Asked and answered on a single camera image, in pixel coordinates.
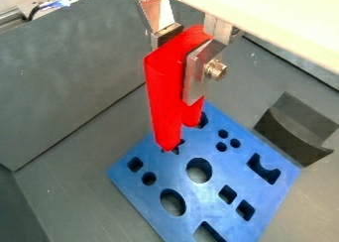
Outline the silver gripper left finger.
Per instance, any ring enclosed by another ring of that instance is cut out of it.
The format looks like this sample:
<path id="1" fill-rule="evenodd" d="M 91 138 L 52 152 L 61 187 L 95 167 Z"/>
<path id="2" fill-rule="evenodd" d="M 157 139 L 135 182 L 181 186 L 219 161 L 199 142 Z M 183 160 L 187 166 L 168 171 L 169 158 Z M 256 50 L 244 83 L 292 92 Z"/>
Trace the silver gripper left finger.
<path id="1" fill-rule="evenodd" d="M 184 30 L 175 21 L 169 0 L 136 0 L 145 30 L 149 33 L 151 49 L 156 50 Z"/>

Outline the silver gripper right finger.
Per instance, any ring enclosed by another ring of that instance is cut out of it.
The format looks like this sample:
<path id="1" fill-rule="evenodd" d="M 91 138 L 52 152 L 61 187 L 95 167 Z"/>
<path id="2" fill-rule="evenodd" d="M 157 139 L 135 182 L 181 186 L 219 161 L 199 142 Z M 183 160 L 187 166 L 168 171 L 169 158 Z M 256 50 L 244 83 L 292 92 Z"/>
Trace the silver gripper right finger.
<path id="1" fill-rule="evenodd" d="M 222 62 L 223 51 L 244 32 L 227 21 L 205 15 L 203 32 L 212 36 L 187 54 L 183 101 L 192 105 L 205 95 L 208 81 L 220 81 L 228 71 Z"/>

